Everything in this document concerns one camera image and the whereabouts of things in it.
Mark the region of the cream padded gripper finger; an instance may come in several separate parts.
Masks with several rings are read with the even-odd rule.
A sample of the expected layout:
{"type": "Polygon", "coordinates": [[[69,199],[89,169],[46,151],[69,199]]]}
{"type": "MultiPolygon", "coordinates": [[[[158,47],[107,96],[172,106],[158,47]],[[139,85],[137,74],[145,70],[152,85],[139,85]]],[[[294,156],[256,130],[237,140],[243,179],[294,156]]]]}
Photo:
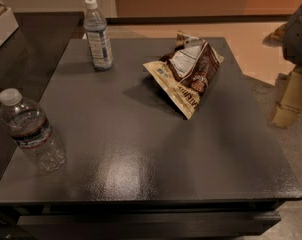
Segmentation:
{"type": "Polygon", "coordinates": [[[273,32],[268,34],[264,39],[263,43],[265,45],[271,46],[271,47],[280,47],[283,44],[283,39],[286,33],[286,26],[287,24],[284,23],[280,25],[278,28],[276,28],[273,32]]]}
{"type": "Polygon", "coordinates": [[[280,128],[288,128],[302,113],[302,66],[296,65],[284,79],[284,89],[277,101],[271,122],[280,128]]]}

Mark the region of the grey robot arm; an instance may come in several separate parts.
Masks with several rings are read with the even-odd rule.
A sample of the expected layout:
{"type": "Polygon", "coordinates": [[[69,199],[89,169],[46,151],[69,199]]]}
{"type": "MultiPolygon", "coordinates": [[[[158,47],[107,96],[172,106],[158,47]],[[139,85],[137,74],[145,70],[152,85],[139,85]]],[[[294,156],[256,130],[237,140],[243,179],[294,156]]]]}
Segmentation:
{"type": "Polygon", "coordinates": [[[287,128],[302,113],[302,4],[285,24],[267,35],[263,43],[281,47],[284,59],[295,65],[283,77],[284,89],[271,118],[275,126],[287,128]]]}

